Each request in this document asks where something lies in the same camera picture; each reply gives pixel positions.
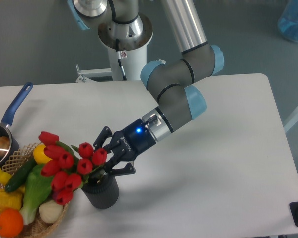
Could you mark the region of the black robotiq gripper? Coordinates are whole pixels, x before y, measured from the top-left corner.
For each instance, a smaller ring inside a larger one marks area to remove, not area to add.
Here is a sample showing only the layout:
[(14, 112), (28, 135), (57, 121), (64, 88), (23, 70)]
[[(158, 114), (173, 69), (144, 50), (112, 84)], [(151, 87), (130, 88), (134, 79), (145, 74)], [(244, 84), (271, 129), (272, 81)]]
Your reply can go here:
[[(145, 123), (138, 119), (112, 136), (112, 131), (105, 126), (95, 142), (94, 149), (103, 147), (108, 138), (111, 138), (109, 144), (104, 146), (107, 152), (111, 152), (113, 156), (105, 163), (104, 170), (110, 175), (129, 175), (134, 174), (136, 169), (131, 161), (156, 144), (156, 140), (145, 127)], [(117, 165), (119, 162), (128, 162), (123, 168), (114, 169), (111, 166)]]

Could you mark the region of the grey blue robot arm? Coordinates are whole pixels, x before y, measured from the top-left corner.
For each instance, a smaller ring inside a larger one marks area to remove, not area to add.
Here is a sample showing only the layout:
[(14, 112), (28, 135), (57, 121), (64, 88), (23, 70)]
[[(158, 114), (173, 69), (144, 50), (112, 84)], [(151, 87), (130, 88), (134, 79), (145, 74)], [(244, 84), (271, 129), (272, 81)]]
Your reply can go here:
[(205, 111), (204, 97), (194, 84), (223, 68), (223, 53), (208, 43), (191, 0), (162, 2), (182, 54), (172, 65), (160, 59), (147, 62), (153, 28), (139, 12), (138, 1), (70, 0), (68, 6), (82, 30), (97, 28), (110, 59), (107, 69), (79, 70), (79, 81), (107, 76), (114, 81), (140, 80), (157, 102), (155, 109), (121, 131), (103, 128), (94, 143), (96, 149), (112, 153), (112, 158), (93, 177), (132, 174), (138, 155)]

